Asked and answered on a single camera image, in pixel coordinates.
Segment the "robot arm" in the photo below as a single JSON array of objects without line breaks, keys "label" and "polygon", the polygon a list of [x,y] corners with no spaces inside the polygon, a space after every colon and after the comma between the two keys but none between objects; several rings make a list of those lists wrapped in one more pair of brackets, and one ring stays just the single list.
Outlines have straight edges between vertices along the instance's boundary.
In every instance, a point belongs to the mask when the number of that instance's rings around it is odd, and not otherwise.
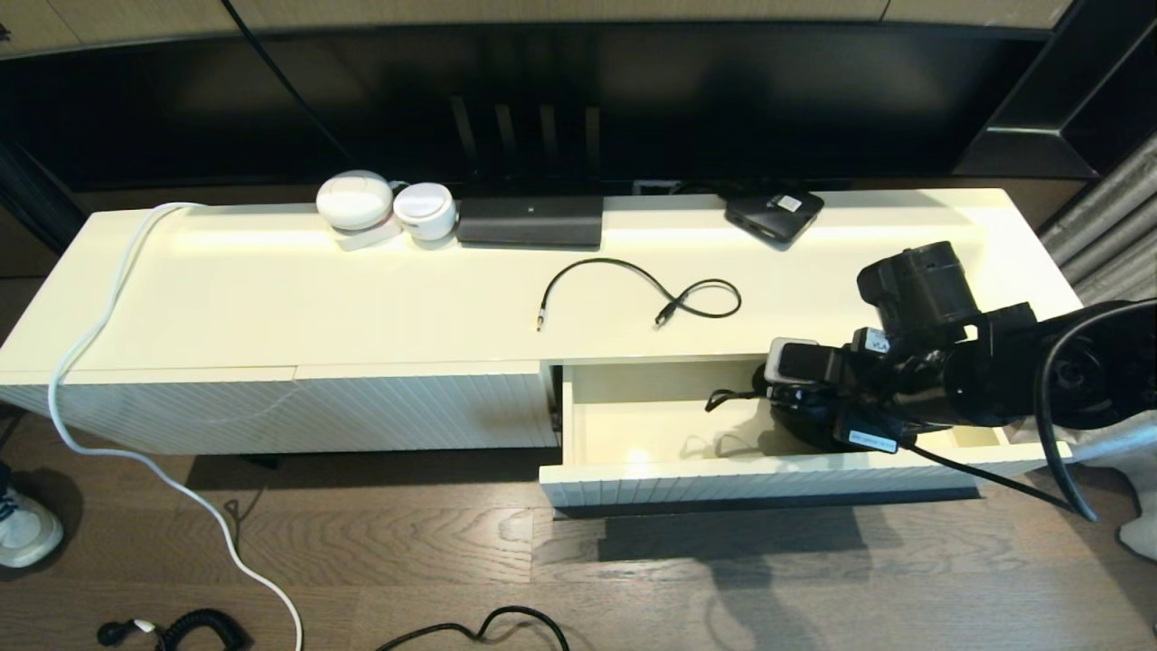
[{"label": "robot arm", "polygon": [[1096,429],[1157,408],[1152,299],[1042,321],[1029,303],[981,312],[948,242],[877,261],[856,282],[883,331],[862,328],[841,348],[776,340],[752,392],[716,392],[708,412],[731,398],[766,397],[779,422],[820,450],[890,453],[914,447],[922,432],[1036,414],[1049,466],[1067,478],[1053,422]]}]

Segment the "cabinet top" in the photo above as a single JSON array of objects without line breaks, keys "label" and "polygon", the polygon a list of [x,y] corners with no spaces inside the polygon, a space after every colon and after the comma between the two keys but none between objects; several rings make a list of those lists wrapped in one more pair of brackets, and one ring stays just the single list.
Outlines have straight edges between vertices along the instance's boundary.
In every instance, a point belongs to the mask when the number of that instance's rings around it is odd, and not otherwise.
[{"label": "cabinet top", "polygon": [[[1081,306],[1001,190],[823,192],[789,249],[723,219],[716,197],[612,197],[597,252],[422,247],[408,236],[352,252],[312,205],[213,206],[163,217],[141,247],[108,328],[72,382],[245,380],[494,373],[540,362],[605,363],[766,354],[778,336],[839,346],[878,325],[856,273],[907,246],[948,239],[982,310],[1030,301],[1039,318]],[[0,384],[44,384],[95,321],[147,210],[93,214],[0,349]],[[723,278],[743,308],[723,319],[676,312],[631,271],[565,265],[618,257],[672,290]],[[691,304],[727,309],[723,290]]]}]

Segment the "open drawer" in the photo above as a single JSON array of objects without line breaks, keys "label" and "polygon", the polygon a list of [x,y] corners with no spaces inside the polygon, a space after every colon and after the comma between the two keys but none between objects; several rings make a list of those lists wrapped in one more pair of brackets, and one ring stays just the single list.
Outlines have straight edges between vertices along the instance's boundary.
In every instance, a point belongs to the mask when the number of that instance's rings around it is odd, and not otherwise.
[{"label": "open drawer", "polygon": [[[960,489],[971,475],[907,451],[818,453],[771,416],[767,401],[707,414],[714,390],[744,390],[761,358],[567,367],[562,465],[539,471],[555,508]],[[1045,466],[1037,444],[956,428],[921,446],[998,475]],[[1069,451],[1062,445],[1062,454]]]}]

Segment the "white round device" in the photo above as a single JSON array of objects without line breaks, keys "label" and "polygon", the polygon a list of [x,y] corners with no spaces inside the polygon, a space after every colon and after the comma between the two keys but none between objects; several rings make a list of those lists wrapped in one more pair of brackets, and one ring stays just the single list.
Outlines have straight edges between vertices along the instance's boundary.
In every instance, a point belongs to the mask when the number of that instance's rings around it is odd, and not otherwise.
[{"label": "white round device", "polygon": [[369,228],[390,215],[393,190],[373,171],[342,171],[317,191],[317,212],[342,230]]},{"label": "white round device", "polygon": [[333,227],[333,238],[351,251],[401,232],[390,210],[393,190],[381,175],[364,169],[342,171],[317,191],[317,212]]},{"label": "white round device", "polygon": [[440,239],[454,230],[458,207],[445,185],[418,183],[398,192],[393,214],[412,237]]}]

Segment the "ribbed cabinet door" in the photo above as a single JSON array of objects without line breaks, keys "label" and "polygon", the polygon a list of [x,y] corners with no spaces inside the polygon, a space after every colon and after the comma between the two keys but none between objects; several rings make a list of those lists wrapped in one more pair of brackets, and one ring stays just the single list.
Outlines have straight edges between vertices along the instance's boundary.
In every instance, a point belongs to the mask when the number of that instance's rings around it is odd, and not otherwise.
[{"label": "ribbed cabinet door", "polygon": [[[83,430],[152,454],[297,452],[299,432],[278,428],[297,397],[292,382],[66,385],[60,414]],[[0,398],[47,416],[45,385],[0,387]]]},{"label": "ribbed cabinet door", "polygon": [[299,380],[282,415],[329,450],[557,446],[539,375]]},{"label": "ribbed cabinet door", "polygon": [[[59,392],[65,422],[153,454],[275,454],[548,447],[538,372],[279,382],[78,384]],[[47,387],[0,399],[47,415]]]}]

